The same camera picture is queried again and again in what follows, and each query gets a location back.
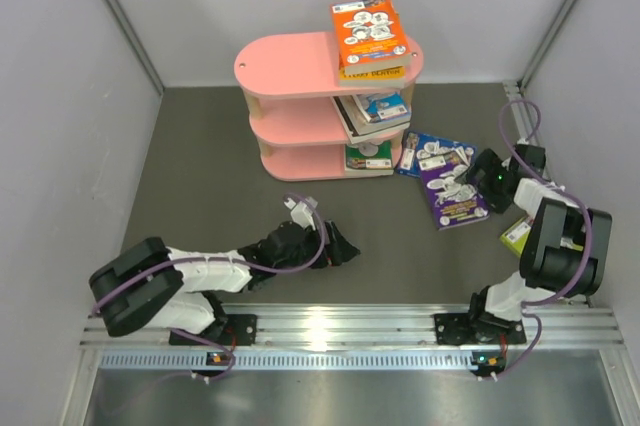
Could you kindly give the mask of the purple treehouse book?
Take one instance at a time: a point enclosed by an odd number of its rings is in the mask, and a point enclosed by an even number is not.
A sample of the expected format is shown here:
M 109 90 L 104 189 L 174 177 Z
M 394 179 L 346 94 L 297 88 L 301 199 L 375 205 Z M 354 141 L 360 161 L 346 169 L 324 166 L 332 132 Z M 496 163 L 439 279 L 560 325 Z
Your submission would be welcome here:
M 476 187 L 460 182 L 474 150 L 459 146 L 418 160 L 419 176 L 437 230 L 464 226 L 489 218 L 490 211 Z

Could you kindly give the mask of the lime green treehouse book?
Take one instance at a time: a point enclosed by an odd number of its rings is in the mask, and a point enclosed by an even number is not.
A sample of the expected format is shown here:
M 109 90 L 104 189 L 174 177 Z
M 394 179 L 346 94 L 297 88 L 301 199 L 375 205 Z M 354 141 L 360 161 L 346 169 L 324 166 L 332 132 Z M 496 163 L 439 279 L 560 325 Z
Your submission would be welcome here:
M 518 219 L 512 224 L 506 231 L 500 236 L 501 243 L 511 251 L 516 257 L 520 258 L 527 243 L 529 234 L 534 224 L 534 218 L 530 216 L 524 216 Z M 560 236 L 555 239 L 550 237 L 546 239 L 546 242 L 551 246 L 559 246 L 560 248 L 566 248 L 581 253 L 584 246 L 574 242 L 570 237 Z

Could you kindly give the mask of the dark blue treehouse book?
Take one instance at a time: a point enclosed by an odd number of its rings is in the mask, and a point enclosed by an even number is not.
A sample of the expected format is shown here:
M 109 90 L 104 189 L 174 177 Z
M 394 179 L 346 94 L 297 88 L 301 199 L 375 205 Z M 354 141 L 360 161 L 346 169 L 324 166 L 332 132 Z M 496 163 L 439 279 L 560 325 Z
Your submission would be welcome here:
M 419 161 L 448 152 L 462 154 L 462 162 L 469 165 L 477 153 L 477 147 L 460 141 L 408 131 L 402 140 L 402 153 L 396 165 L 398 174 L 420 177 Z

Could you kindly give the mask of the dark tale of two cities book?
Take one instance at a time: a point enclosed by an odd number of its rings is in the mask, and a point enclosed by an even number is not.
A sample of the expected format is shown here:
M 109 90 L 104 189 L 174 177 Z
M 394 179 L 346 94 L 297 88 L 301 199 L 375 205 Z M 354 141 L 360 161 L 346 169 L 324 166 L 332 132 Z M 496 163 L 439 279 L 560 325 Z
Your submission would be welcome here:
M 355 96 L 331 97 L 350 144 L 382 142 L 402 133 L 409 126 L 410 112 L 393 119 L 369 121 L 355 99 Z

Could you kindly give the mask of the blue 26-storey treehouse book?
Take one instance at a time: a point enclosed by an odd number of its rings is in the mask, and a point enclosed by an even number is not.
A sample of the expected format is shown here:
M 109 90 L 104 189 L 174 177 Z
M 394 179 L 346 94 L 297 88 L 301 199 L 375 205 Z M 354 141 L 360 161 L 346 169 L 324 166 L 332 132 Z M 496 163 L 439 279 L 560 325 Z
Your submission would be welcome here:
M 410 120 L 410 108 L 397 92 L 352 95 L 351 99 L 368 124 L 404 123 Z

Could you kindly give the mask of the yellow 130-storey treehouse book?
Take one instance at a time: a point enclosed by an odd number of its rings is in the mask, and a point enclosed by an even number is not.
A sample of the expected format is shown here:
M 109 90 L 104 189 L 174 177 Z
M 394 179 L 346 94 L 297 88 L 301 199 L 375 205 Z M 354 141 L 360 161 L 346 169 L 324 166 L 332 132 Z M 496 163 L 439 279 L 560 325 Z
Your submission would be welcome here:
M 347 88 L 390 88 L 400 89 L 405 82 L 404 66 L 377 70 L 367 73 L 347 74 L 345 68 L 338 69 L 338 83 Z

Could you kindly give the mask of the orange 78-storey treehouse book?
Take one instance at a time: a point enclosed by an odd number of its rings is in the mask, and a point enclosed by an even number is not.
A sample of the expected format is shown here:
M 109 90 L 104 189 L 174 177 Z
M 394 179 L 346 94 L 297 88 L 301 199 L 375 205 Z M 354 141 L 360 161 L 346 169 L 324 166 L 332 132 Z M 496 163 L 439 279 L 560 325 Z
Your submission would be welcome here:
M 330 7 L 345 74 L 407 67 L 411 48 L 392 0 L 356 0 Z

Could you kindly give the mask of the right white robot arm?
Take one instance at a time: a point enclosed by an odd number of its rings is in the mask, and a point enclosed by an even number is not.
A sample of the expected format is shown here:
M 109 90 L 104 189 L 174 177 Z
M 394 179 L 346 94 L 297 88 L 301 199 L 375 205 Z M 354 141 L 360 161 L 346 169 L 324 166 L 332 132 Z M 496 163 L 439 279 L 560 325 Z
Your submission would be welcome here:
M 514 151 L 526 167 L 485 149 L 462 178 L 477 187 L 491 211 L 503 213 L 516 205 L 532 220 L 519 271 L 471 296 L 466 328 L 480 343 L 515 334 L 522 326 L 524 302 L 542 302 L 558 292 L 565 298 L 595 294 L 606 267 L 612 215 L 582 209 L 560 187 L 531 176 L 546 165 L 542 147 L 517 144 Z

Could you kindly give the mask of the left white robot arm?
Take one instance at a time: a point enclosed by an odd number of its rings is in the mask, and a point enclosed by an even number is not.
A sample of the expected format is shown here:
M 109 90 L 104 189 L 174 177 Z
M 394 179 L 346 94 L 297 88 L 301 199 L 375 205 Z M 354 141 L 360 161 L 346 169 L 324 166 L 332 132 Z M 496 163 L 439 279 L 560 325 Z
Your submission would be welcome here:
M 340 266 L 360 255 L 332 221 L 322 228 L 281 223 L 265 238 L 223 253 L 187 252 L 149 237 L 94 272 L 93 315 L 112 337 L 145 327 L 214 343 L 228 316 L 217 295 L 254 291 L 278 275 Z

